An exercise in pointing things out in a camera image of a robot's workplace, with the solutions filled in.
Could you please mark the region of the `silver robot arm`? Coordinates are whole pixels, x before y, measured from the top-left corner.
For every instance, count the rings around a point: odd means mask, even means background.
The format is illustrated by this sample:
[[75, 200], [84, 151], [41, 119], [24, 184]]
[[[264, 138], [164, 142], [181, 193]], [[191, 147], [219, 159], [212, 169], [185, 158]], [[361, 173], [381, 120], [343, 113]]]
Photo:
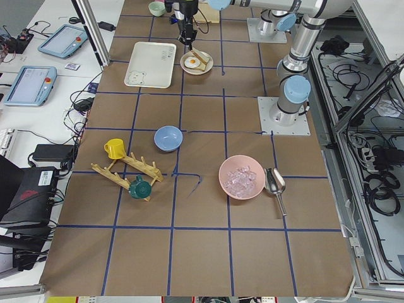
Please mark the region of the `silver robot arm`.
[[[326, 20], [340, 16], [351, 7], [352, 1], [208, 1], [211, 8], [222, 11], [234, 5], [242, 8], [254, 7], [290, 13], [301, 13], [303, 19], [297, 29], [289, 53], [277, 67], [281, 79], [290, 75], [302, 75], [307, 70], [310, 53]], [[198, 12], [198, 1], [165, 1], [165, 10], [175, 11], [179, 26], [178, 40], [189, 50], [196, 38], [193, 16]]]
[[[179, 27], [178, 41], [184, 44], [189, 50], [193, 49], [193, 42], [197, 36], [195, 15], [200, 13], [198, 1], [165, 1], [166, 12], [171, 11], [171, 22], [176, 22]], [[248, 18], [247, 27], [250, 42], [278, 43], [285, 44], [287, 38], [285, 32], [289, 31], [297, 20], [296, 14], [264, 9], [259, 18]]]

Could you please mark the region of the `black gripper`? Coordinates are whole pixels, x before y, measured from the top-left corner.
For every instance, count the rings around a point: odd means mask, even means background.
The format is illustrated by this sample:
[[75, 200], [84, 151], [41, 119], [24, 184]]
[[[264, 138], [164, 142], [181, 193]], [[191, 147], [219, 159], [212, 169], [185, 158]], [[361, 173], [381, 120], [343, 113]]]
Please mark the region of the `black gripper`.
[[[165, 0], [165, 10], [168, 13], [172, 12], [173, 0]], [[179, 11], [184, 16], [194, 16], [198, 12], [198, 0], [180, 0]]]
[[197, 30], [193, 27], [193, 20], [191, 18], [178, 20], [179, 37], [178, 41], [189, 46], [189, 50], [193, 50], [193, 42], [195, 41]]

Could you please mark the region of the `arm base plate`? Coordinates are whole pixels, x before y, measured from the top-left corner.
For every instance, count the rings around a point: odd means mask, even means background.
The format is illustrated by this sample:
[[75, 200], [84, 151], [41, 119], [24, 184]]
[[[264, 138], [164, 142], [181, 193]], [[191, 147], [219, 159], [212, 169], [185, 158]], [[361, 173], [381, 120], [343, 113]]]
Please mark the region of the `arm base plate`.
[[286, 44], [286, 34], [283, 31], [278, 31], [277, 25], [277, 21], [267, 22], [261, 18], [248, 18], [249, 41], [255, 43]]
[[261, 132], [265, 135], [310, 136], [303, 106], [298, 113], [286, 114], [278, 108], [278, 97], [258, 97]]

